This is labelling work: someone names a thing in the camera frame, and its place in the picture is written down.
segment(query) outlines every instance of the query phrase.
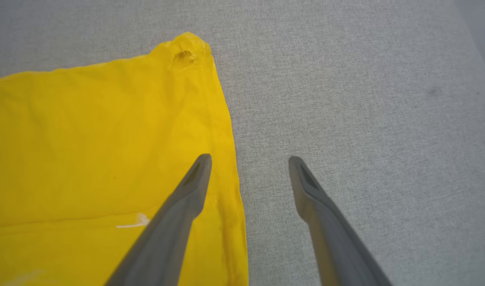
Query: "gray fabric surface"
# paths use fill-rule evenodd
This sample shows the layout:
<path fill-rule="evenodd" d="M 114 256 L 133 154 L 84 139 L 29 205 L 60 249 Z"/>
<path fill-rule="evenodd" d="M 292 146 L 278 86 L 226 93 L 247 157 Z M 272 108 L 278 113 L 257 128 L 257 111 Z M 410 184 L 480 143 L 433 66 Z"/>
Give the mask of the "gray fabric surface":
<path fill-rule="evenodd" d="M 0 1 L 0 77 L 147 54 L 192 31 L 232 116 L 252 286 L 318 285 L 301 156 L 396 285 L 485 286 L 485 66 L 450 0 Z"/>

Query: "yellow fabric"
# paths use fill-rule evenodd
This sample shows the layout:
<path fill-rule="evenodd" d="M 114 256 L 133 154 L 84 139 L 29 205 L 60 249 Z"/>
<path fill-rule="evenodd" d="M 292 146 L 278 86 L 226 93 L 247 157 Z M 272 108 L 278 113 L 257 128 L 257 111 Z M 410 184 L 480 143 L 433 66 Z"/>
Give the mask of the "yellow fabric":
<path fill-rule="evenodd" d="M 202 153 L 180 285 L 247 285 L 230 114 L 207 43 L 0 79 L 0 285 L 102 285 Z"/>

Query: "dark stain on gray fabric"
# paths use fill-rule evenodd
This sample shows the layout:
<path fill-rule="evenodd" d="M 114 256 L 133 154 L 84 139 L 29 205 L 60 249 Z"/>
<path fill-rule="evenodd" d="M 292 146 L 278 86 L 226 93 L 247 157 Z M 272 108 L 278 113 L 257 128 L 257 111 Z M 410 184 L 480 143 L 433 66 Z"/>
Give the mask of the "dark stain on gray fabric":
<path fill-rule="evenodd" d="M 427 92 L 429 97 L 439 97 L 442 96 L 443 92 L 440 87 L 433 87 Z"/>

